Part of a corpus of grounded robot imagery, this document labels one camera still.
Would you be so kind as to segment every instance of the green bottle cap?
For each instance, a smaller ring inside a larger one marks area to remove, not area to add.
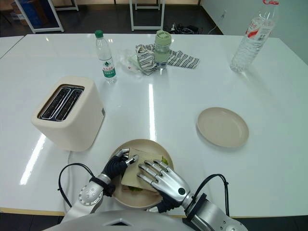
[[[96,38],[102,38],[104,37],[103,32],[101,30],[96,30],[95,31],[95,37]]]
[[[155,43],[161,46],[170,45],[171,34],[163,30],[158,30],[156,32]]]

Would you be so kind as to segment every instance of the power outlet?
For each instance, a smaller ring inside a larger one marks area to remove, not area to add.
[[[227,10],[224,10],[224,11],[223,11],[223,13],[222,13],[222,15],[221,15],[221,18],[225,18],[226,12],[227,12]]]

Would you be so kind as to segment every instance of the striped cloth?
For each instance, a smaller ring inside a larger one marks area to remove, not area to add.
[[[155,45],[137,45],[136,52],[139,64],[142,70],[148,74],[152,73],[157,69],[157,65],[154,61],[154,51]],[[190,69],[195,69],[196,66],[199,64],[200,60],[198,58],[194,58],[187,54],[184,54],[181,51],[173,51],[171,50],[170,56],[168,58],[168,65],[171,66],[179,66],[179,67],[186,67]]]

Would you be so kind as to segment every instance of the robot finger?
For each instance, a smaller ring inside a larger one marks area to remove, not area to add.
[[[118,156],[118,157],[121,157],[121,156],[123,156],[126,153],[129,153],[129,148],[121,149],[115,155]]]
[[[165,170],[166,172],[169,172],[169,166],[166,165],[164,162],[159,161],[159,160],[154,160],[153,161],[155,164],[158,164],[163,170]]]
[[[145,175],[143,175],[142,173],[138,172],[137,173],[137,177],[143,179],[145,182],[147,182],[149,185],[153,185],[156,184],[156,182],[154,180],[151,180],[150,178],[146,177]]]
[[[153,163],[153,162],[151,162],[151,161],[148,161],[148,160],[144,161],[144,163],[145,163],[146,165],[148,165],[148,166],[151,166],[151,167],[154,168],[157,172],[159,172],[160,175],[162,175],[162,174],[161,174],[162,168],[161,168],[158,164],[155,164],[155,163]]]
[[[135,163],[138,160],[138,158],[139,158],[138,155],[134,155],[132,158],[125,161],[125,163],[126,163],[127,166],[130,166],[131,164]]]
[[[143,164],[139,164],[138,167],[144,170],[145,172],[147,172],[151,177],[155,178],[156,180],[160,179],[159,175],[156,172],[154,172],[152,169],[148,168],[147,166]]]

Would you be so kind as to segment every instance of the toaster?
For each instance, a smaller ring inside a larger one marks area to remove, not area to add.
[[[91,147],[105,116],[93,80],[66,76],[32,115],[32,124],[57,146],[81,152]]]

